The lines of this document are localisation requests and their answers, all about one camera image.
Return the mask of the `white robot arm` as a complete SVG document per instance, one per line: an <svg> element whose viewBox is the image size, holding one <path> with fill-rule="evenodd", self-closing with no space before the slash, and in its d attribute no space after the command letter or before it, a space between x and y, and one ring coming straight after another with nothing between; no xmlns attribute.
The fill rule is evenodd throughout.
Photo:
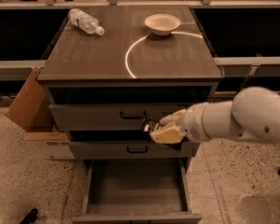
<svg viewBox="0 0 280 224"><path fill-rule="evenodd" d="M185 138L192 143L215 138L280 143L280 94L250 87L231 101L195 104L160 119L149 135L166 145Z"/></svg>

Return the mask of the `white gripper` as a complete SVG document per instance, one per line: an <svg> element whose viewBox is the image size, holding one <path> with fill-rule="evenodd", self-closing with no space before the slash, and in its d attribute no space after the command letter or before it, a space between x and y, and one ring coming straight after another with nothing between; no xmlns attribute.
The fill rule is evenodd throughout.
<svg viewBox="0 0 280 224"><path fill-rule="evenodd" d="M192 143L208 141L209 137L203 128L203 112L207 106L208 103L196 104L187 108L186 111L185 109L180 109L163 117L160 119L160 124L165 126L158 127L150 132L151 139L157 144L177 144L185 136ZM181 127L175 124L168 124L177 122L179 119Z"/></svg>

